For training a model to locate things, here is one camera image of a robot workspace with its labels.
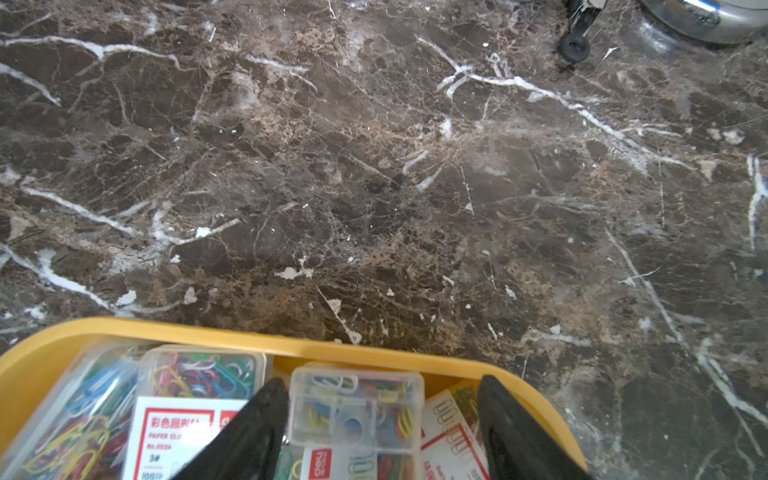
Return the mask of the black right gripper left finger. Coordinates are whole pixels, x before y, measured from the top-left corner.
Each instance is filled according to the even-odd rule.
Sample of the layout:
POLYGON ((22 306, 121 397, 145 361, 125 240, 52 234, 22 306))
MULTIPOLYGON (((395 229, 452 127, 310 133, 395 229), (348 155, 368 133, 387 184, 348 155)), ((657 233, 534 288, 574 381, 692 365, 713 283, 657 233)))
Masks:
POLYGON ((272 479, 289 416, 289 395, 279 378, 268 380, 177 480, 272 479))

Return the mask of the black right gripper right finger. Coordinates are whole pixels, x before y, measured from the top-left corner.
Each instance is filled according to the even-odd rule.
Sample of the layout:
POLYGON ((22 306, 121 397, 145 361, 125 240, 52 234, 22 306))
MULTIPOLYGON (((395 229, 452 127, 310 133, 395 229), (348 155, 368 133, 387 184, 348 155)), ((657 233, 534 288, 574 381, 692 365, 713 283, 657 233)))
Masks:
POLYGON ((588 479, 534 417, 492 375, 477 395, 479 424, 492 479, 588 479))

